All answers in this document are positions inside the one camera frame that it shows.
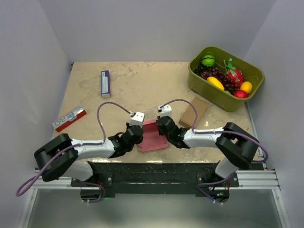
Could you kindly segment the pink paper box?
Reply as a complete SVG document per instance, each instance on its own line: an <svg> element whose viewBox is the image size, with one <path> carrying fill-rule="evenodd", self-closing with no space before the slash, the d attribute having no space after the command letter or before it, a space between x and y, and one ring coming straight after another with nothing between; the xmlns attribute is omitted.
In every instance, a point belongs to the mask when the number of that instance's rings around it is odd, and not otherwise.
<svg viewBox="0 0 304 228"><path fill-rule="evenodd" d="M138 144L138 150L140 152L151 152L168 147L169 144L166 137L159 135L156 119L145 121L142 129L143 141Z"/></svg>

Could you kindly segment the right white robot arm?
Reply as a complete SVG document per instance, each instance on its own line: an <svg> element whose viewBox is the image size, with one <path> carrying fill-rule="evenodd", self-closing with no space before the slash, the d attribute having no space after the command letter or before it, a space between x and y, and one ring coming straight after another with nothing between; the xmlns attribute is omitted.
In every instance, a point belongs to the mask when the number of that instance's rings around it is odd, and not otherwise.
<svg viewBox="0 0 304 228"><path fill-rule="evenodd" d="M232 173L248 169L259 147L256 138L232 122L213 130L193 130L178 127L172 118L164 116L156 120L156 125L160 134L179 149L218 148L224 159L216 165L211 178L218 187L227 183Z"/></svg>

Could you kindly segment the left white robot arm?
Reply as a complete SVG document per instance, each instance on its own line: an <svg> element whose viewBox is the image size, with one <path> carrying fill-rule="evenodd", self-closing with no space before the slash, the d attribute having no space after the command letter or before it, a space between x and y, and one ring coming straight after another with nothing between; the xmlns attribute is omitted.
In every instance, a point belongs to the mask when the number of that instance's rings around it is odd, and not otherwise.
<svg viewBox="0 0 304 228"><path fill-rule="evenodd" d="M80 160L117 158L132 151L136 144L143 141L143 125L126 125L124 133L117 133L105 140L82 141L63 133L46 143L34 153L43 181L54 181L66 176L79 179L87 186L96 185L98 174L88 162Z"/></svg>

